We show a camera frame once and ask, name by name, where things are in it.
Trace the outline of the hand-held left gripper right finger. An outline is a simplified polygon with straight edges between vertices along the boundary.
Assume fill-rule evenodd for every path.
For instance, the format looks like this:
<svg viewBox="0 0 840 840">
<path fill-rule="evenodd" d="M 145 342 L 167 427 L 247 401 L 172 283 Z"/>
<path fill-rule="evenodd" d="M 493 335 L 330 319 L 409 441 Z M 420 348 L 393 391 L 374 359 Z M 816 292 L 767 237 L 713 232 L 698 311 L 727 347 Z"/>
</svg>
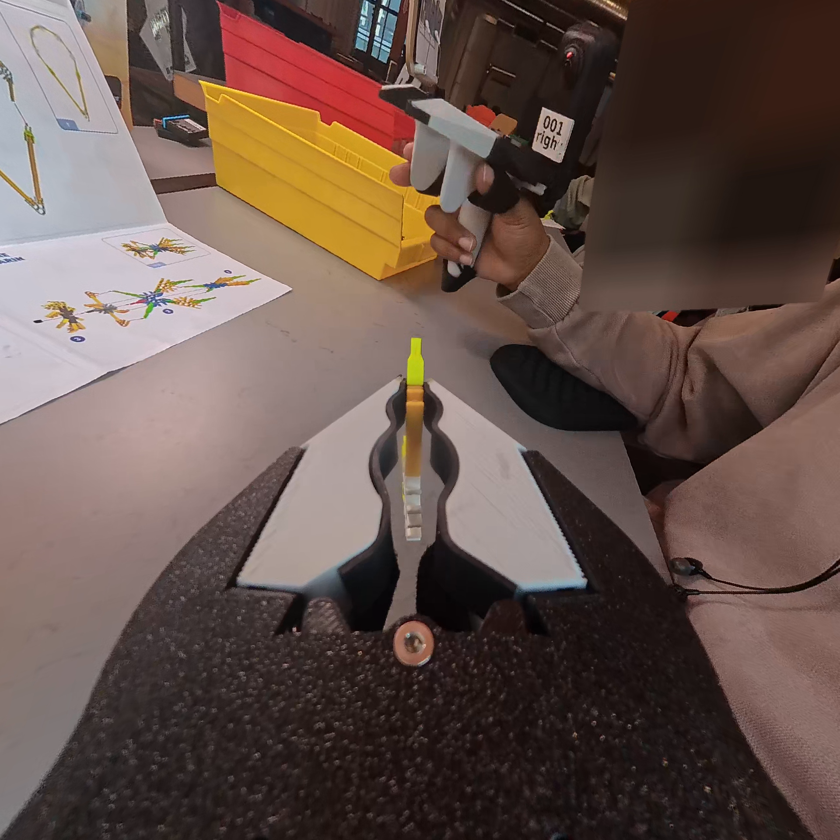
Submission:
<svg viewBox="0 0 840 840">
<path fill-rule="evenodd" d="M 418 611 L 435 624 L 546 624 L 537 600 L 585 593 L 585 571 L 534 466 L 540 453 L 441 384 L 425 385 L 430 468 L 442 488 L 418 565 Z"/>
</svg>

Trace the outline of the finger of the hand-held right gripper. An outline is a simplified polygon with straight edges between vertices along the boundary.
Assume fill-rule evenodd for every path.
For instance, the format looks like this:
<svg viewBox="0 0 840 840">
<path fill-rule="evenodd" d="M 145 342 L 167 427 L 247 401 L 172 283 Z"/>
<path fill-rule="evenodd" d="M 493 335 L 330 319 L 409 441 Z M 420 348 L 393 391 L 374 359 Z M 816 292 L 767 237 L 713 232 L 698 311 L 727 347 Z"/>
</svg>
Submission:
<svg viewBox="0 0 840 840">
<path fill-rule="evenodd" d="M 429 127 L 432 115 L 447 104 L 416 86 L 383 86 L 380 99 L 414 122 L 413 157 L 410 169 L 411 187 L 421 194 L 439 194 L 448 161 L 450 140 Z"/>
<path fill-rule="evenodd" d="M 476 168 L 489 157 L 499 136 L 448 102 L 432 115 L 429 127 L 450 140 L 439 199 L 443 210 L 452 214 L 474 192 Z"/>
</svg>

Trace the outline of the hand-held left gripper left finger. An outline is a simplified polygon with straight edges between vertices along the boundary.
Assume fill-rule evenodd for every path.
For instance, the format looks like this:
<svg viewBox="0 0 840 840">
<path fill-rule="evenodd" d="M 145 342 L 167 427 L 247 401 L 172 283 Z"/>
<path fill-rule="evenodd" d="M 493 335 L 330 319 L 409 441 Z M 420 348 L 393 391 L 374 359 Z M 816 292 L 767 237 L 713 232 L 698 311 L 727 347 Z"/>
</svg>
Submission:
<svg viewBox="0 0 840 840">
<path fill-rule="evenodd" d="M 399 576 L 385 478 L 396 463 L 400 379 L 309 439 L 238 571 L 238 586 L 333 599 L 383 624 Z"/>
</svg>

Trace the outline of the yellow plastic bin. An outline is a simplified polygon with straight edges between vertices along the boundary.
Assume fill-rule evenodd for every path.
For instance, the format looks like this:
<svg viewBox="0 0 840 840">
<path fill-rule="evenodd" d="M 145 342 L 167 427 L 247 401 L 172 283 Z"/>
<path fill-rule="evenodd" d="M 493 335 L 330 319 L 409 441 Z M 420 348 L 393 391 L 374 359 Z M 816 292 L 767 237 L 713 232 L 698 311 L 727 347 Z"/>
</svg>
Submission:
<svg viewBox="0 0 840 840">
<path fill-rule="evenodd" d="M 437 199 L 392 182 L 398 154 L 317 111 L 202 87 L 218 186 L 376 280 L 436 258 Z"/>
</svg>

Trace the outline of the toy construction model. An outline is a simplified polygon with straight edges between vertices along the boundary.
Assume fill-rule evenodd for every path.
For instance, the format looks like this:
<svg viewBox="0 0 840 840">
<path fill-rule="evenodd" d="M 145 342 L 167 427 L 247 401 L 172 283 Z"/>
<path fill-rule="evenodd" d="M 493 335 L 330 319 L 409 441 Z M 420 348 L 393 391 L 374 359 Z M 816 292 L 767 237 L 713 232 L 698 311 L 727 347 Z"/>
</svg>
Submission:
<svg viewBox="0 0 840 840">
<path fill-rule="evenodd" d="M 402 442 L 402 498 L 408 542 L 422 538 L 422 465 L 425 369 L 422 341 L 411 338 L 406 362 L 406 413 Z"/>
</svg>

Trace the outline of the person's right forearm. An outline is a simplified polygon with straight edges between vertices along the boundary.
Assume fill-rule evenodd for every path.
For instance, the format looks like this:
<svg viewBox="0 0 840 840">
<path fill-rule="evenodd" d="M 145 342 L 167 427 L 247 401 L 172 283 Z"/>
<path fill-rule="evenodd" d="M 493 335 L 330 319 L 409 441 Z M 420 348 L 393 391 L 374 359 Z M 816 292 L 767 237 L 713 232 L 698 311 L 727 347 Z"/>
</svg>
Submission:
<svg viewBox="0 0 840 840">
<path fill-rule="evenodd" d="M 554 363 L 636 417 L 657 454 L 709 463 L 788 412 L 838 397 L 839 288 L 820 300 L 691 327 L 578 306 L 583 269 L 551 241 L 514 291 L 497 288 Z"/>
</svg>

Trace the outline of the grey desk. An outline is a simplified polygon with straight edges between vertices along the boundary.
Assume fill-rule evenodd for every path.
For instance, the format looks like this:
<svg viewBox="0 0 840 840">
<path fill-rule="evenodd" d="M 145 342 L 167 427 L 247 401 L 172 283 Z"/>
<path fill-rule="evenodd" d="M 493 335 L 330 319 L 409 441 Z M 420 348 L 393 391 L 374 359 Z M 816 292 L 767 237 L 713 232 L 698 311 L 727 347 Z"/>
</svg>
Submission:
<svg viewBox="0 0 840 840">
<path fill-rule="evenodd" d="M 621 438 L 524 415 L 489 357 L 525 343 L 492 285 L 438 265 L 379 282 L 219 188 L 160 197 L 174 226 L 292 292 L 1 430 L 2 829 L 38 788 L 126 622 L 180 548 L 285 450 L 404 370 L 542 452 L 662 560 Z"/>
</svg>

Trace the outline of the person's right hand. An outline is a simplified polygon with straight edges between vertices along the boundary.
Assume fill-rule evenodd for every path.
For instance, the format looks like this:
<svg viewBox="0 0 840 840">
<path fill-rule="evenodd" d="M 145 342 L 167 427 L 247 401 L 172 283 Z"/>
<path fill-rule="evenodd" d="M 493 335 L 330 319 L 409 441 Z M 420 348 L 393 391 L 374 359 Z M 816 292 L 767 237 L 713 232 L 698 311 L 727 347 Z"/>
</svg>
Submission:
<svg viewBox="0 0 840 840">
<path fill-rule="evenodd" d="M 458 215 L 446 213 L 439 205 L 427 208 L 425 222 L 433 232 L 430 244 L 447 267 L 459 266 L 463 276 L 472 266 L 477 277 L 506 292 L 521 285 L 550 246 L 541 218 L 521 194 L 513 208 L 492 217 L 480 247 Z"/>
</svg>

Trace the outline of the orange chair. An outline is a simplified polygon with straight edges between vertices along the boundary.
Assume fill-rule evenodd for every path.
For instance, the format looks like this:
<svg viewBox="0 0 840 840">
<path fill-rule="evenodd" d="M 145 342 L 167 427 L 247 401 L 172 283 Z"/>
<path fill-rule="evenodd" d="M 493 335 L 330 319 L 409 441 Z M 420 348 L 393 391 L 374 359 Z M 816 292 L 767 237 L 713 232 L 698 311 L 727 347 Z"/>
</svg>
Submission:
<svg viewBox="0 0 840 840">
<path fill-rule="evenodd" d="M 465 112 L 472 119 L 500 136 L 508 137 L 518 126 L 518 121 L 503 112 L 494 112 L 484 104 L 467 106 Z"/>
</svg>

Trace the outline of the white hanging banner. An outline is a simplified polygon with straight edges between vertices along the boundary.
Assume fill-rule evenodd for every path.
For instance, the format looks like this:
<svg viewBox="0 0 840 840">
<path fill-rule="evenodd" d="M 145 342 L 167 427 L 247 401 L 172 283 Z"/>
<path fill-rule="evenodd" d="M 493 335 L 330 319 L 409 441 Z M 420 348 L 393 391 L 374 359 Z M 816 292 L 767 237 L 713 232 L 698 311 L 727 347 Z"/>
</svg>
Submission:
<svg viewBox="0 0 840 840">
<path fill-rule="evenodd" d="M 401 78 L 426 91 L 438 84 L 438 62 L 446 1 L 409 1 Z"/>
</svg>

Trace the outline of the dark paned window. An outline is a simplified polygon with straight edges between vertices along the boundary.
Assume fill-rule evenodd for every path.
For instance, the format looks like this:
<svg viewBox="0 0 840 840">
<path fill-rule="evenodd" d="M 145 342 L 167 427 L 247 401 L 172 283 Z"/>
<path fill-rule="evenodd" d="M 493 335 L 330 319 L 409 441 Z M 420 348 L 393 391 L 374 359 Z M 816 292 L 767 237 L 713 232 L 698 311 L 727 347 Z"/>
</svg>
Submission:
<svg viewBox="0 0 840 840">
<path fill-rule="evenodd" d="M 361 1 L 353 52 L 386 65 L 394 43 L 401 1 Z"/>
</svg>

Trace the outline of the black padded cushion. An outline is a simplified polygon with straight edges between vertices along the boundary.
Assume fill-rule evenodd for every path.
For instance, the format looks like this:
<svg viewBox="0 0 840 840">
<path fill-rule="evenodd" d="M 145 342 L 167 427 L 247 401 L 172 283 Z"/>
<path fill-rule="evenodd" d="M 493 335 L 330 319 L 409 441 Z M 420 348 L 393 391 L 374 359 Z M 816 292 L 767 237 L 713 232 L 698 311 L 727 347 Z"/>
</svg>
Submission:
<svg viewBox="0 0 840 840">
<path fill-rule="evenodd" d="M 532 419 L 566 432 L 631 432 L 636 417 L 612 396 L 552 362 L 538 348 L 508 344 L 490 368 L 512 401 Z"/>
</svg>

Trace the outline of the stack of red bins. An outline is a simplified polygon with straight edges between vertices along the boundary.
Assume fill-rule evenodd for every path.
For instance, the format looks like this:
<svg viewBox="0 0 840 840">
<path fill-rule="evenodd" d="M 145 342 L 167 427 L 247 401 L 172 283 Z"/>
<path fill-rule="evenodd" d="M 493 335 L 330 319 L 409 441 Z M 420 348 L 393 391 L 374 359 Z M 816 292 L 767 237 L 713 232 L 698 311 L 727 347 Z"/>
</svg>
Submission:
<svg viewBox="0 0 840 840">
<path fill-rule="evenodd" d="M 390 151 L 414 136 L 414 121 L 380 99 L 381 84 L 220 3 L 229 88 L 318 111 Z"/>
</svg>

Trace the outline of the black device with blue light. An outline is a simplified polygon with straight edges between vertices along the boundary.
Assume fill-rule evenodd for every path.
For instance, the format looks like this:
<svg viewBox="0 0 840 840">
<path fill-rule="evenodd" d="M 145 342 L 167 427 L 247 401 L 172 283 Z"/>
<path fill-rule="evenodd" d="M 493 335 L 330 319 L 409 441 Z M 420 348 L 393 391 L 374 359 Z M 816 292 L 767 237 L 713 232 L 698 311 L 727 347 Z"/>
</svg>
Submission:
<svg viewBox="0 0 840 840">
<path fill-rule="evenodd" d="M 187 114 L 154 119 L 153 126 L 159 138 L 190 147 L 204 145 L 209 137 L 207 128 Z"/>
</svg>

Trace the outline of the person's beige hoodie torso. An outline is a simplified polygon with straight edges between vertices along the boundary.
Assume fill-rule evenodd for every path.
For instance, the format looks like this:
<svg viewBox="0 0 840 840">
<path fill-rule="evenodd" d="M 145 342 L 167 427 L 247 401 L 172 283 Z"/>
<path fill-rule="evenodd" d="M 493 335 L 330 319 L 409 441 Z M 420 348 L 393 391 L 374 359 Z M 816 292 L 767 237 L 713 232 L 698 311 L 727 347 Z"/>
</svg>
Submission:
<svg viewBox="0 0 840 840">
<path fill-rule="evenodd" d="M 662 502 L 689 616 L 752 746 L 838 838 L 838 281 L 819 302 L 660 327 L 645 442 L 703 464 Z"/>
</svg>

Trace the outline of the printed paper sheet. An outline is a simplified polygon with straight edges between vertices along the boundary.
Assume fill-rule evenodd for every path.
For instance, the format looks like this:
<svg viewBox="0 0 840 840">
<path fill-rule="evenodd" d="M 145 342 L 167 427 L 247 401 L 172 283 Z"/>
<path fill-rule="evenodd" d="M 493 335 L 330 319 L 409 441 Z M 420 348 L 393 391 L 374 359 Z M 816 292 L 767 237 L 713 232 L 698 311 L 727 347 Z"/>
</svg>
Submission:
<svg viewBox="0 0 840 840">
<path fill-rule="evenodd" d="M 146 19 L 140 37 L 164 78 L 174 78 L 168 1 L 145 1 Z"/>
</svg>

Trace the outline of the toy instruction sheet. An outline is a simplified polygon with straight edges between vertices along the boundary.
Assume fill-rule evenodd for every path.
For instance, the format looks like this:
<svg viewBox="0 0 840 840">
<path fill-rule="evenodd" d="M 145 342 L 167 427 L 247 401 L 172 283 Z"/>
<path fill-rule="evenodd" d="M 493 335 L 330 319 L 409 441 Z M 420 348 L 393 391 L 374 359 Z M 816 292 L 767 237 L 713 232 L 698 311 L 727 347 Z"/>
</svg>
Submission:
<svg viewBox="0 0 840 840">
<path fill-rule="evenodd" d="M 291 290 L 171 226 L 68 3 L 1 3 L 1 421 Z"/>
</svg>

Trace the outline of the black hoodie drawstring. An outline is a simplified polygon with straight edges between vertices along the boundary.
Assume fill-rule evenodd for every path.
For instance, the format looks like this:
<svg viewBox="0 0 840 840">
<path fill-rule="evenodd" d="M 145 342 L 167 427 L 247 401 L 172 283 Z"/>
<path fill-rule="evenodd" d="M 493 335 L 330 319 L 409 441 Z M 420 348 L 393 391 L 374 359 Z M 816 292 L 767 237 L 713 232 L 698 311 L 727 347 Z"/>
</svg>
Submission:
<svg viewBox="0 0 840 840">
<path fill-rule="evenodd" d="M 672 589 L 683 602 L 690 597 L 714 595 L 791 595 L 807 592 L 837 577 L 839 575 L 839 560 L 806 581 L 773 587 L 723 580 L 710 574 L 699 560 L 693 558 L 668 560 L 668 572 L 672 578 Z"/>
</svg>

